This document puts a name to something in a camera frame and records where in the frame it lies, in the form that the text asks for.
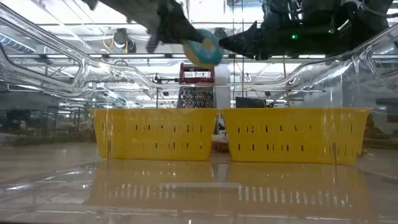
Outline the black monitor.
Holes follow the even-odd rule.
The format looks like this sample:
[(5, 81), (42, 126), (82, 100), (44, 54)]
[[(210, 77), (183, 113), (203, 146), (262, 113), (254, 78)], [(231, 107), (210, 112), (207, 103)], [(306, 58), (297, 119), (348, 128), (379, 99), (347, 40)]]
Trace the black monitor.
[(273, 108), (273, 103), (267, 103), (266, 100), (259, 98), (236, 97), (235, 103), (237, 108)]

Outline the white pillar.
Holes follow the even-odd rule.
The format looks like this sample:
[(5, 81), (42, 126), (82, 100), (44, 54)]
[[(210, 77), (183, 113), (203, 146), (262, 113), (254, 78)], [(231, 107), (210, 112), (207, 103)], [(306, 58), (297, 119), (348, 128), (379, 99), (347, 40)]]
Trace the white pillar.
[[(228, 83), (229, 82), (229, 68), (228, 64), (219, 64), (215, 67), (215, 83)], [(215, 87), (216, 105), (219, 109), (230, 108), (230, 87), (216, 86)]]

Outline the black ceiling fixture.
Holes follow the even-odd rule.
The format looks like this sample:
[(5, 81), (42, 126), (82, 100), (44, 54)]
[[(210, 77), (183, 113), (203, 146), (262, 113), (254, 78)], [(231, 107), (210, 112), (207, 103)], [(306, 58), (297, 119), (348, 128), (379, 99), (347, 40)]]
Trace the black ceiling fixture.
[(228, 36), (223, 27), (216, 27), (214, 29), (213, 33), (214, 33), (215, 37), (217, 37), (218, 39), (224, 39), (224, 38), (227, 38), (227, 36)]
[(122, 49), (126, 54), (134, 54), (137, 52), (136, 43), (129, 38), (127, 29), (118, 28), (113, 35), (113, 44)]

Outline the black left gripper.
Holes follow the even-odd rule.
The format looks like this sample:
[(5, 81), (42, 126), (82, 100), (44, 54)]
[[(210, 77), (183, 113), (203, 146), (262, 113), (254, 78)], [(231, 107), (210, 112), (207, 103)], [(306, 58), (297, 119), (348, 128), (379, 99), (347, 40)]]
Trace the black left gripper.
[(147, 41), (146, 50), (149, 54), (155, 52), (159, 39), (164, 44), (177, 44), (183, 40), (199, 43), (204, 41), (205, 37), (188, 23), (182, 5), (176, 0), (159, 0), (157, 14), (160, 19), (157, 32), (147, 30), (149, 40)]

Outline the metal box grater red trim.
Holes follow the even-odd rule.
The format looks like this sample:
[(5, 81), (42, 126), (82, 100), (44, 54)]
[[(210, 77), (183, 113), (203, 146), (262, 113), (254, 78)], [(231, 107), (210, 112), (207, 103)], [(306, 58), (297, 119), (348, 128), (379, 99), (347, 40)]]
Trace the metal box grater red trim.
[[(180, 64), (179, 84), (214, 83), (213, 68), (201, 68), (196, 65)], [(215, 90), (212, 86), (183, 86), (178, 92), (177, 108), (217, 108)], [(212, 135), (211, 148), (213, 151), (227, 153), (228, 139), (225, 127), (219, 122), (220, 116), (215, 118), (215, 130)]]

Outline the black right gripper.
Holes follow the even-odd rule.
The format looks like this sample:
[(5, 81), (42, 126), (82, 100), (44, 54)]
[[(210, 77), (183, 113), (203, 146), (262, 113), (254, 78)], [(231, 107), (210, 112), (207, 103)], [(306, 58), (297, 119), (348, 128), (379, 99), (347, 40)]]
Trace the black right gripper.
[(220, 39), (219, 45), (255, 60), (332, 54), (340, 40), (337, 28), (344, 23), (341, 9), (341, 0), (263, 0), (261, 29), (254, 21), (248, 30)]

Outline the yellow slotted plastic basket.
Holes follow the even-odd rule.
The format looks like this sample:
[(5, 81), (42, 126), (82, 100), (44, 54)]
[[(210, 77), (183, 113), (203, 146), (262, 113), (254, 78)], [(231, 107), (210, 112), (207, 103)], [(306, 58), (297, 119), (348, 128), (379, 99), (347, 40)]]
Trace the yellow slotted plastic basket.
[(370, 108), (233, 108), (222, 111), (239, 162), (354, 164)]
[(214, 108), (91, 109), (96, 143), (104, 159), (206, 161)]

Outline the teal and yellow ball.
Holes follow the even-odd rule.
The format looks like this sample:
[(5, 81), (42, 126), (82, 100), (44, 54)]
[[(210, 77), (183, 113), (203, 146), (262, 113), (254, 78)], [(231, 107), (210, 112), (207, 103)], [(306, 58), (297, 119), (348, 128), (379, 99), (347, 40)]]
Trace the teal and yellow ball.
[(204, 43), (186, 40), (183, 51), (186, 57), (201, 68), (212, 69), (223, 58), (224, 49), (220, 47), (219, 40), (214, 33), (206, 29), (198, 29), (205, 37)]

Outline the clear plastic container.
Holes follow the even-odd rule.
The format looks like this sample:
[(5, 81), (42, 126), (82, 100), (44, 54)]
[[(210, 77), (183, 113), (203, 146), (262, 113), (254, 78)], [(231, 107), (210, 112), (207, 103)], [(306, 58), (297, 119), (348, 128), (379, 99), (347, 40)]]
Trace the clear plastic container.
[[(273, 108), (370, 108), (354, 164), (239, 162), (211, 149), (206, 161), (104, 159), (91, 109), (177, 108), (180, 60), (92, 57), (0, 2), (0, 109), (22, 109), (29, 126), (56, 131), (70, 108), (87, 121), (87, 144), (56, 140), (0, 146), (0, 224), (398, 224), (398, 24), (335, 56), (254, 60), (231, 52), (230, 108), (259, 98)], [(227, 2), (233, 35), (261, 23), (262, 8)], [(222, 111), (219, 122), (225, 127)]]

